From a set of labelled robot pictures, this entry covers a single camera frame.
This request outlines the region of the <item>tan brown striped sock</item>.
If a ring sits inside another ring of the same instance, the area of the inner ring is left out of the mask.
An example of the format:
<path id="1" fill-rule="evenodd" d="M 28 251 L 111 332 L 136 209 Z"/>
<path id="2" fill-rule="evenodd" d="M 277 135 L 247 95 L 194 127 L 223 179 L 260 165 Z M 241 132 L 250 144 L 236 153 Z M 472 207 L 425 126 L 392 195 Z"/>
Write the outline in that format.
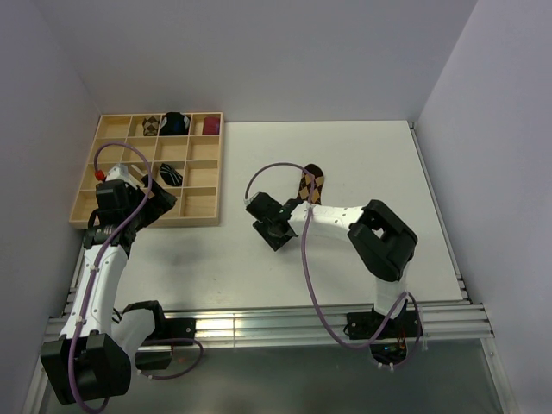
<path id="1" fill-rule="evenodd" d="M 136 186 L 141 188 L 147 187 L 148 184 L 148 173 L 146 170 L 142 170 L 135 164 L 129 165 L 129 174 L 132 177 L 133 182 Z"/>

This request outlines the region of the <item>brown argyle sock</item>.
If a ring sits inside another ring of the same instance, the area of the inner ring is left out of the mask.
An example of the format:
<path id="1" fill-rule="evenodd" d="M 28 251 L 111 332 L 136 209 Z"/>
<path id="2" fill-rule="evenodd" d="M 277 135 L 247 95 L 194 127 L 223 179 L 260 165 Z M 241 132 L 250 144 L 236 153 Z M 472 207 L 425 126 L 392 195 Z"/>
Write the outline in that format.
<path id="1" fill-rule="evenodd" d="M 324 180 L 323 170 L 319 166 L 306 165 L 299 181 L 297 198 L 321 205 Z"/>

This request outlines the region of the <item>black white striped sock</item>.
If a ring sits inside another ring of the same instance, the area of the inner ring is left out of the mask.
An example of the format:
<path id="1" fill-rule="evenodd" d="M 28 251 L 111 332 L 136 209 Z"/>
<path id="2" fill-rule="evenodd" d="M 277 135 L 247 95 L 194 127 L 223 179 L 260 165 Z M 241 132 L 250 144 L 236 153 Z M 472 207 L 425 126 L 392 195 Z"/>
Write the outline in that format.
<path id="1" fill-rule="evenodd" d="M 161 163 L 159 166 L 160 178 L 165 185 L 180 187 L 184 181 L 184 168 L 183 162 Z"/>

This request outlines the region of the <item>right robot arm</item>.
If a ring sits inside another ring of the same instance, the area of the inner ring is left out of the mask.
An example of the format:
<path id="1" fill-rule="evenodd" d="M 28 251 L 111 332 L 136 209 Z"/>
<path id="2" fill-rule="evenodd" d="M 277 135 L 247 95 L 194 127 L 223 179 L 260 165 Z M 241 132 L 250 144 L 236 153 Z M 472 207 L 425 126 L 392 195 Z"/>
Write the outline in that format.
<path id="1" fill-rule="evenodd" d="M 375 277 L 375 330 L 383 336 L 392 336 L 402 327 L 405 269 L 414 256 L 418 239 L 384 202 L 373 199 L 366 206 L 348 208 L 310 204 L 300 199 L 280 204 L 265 192 L 259 192 L 248 198 L 245 205 L 255 219 L 254 229 L 274 251 L 298 237 L 302 260 L 306 260 L 309 235 L 350 242 Z"/>

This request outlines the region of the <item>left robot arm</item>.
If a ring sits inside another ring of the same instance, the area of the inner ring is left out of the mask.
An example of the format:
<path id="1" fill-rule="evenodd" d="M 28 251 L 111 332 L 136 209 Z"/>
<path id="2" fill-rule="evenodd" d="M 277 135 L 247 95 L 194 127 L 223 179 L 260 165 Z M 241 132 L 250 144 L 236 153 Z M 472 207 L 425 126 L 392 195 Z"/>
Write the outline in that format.
<path id="1" fill-rule="evenodd" d="M 122 321 L 112 315 L 122 271 L 137 233 L 171 210 L 177 198 L 145 175 L 139 185 L 106 179 L 96 186 L 97 208 L 83 238 L 82 279 L 60 336 L 45 342 L 41 363 L 63 405 L 123 395 L 136 350 L 165 340 L 168 323 L 156 301 L 131 304 Z"/>

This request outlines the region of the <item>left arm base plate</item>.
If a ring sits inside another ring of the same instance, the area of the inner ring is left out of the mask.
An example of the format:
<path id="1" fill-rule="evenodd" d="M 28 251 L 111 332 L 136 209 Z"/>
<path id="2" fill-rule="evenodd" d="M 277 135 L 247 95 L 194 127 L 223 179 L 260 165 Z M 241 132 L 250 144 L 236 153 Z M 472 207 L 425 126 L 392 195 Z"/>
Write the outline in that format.
<path id="1" fill-rule="evenodd" d="M 135 365 L 142 371 L 159 371 L 169 367 L 175 346 L 192 346 L 196 319 L 168 318 L 161 331 L 154 332 L 135 354 Z"/>

